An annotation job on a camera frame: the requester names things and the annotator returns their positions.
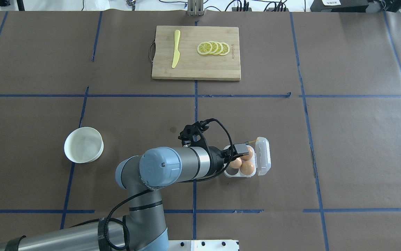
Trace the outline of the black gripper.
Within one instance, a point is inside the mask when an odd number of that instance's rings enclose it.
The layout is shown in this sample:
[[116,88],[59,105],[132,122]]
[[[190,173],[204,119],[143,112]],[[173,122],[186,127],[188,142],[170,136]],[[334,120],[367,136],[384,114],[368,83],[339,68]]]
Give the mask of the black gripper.
[[235,159],[247,154],[248,151],[246,144],[233,144],[229,147],[229,161],[234,161]]

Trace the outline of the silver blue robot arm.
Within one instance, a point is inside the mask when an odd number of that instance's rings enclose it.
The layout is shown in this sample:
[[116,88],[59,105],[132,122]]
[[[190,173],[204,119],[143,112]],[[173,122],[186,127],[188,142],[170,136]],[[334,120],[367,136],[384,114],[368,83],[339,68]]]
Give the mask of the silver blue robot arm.
[[206,181],[249,154],[246,144],[158,147],[121,162],[116,181],[129,198],[106,217],[65,230],[0,243],[0,251],[238,251],[236,240],[170,241],[160,189]]

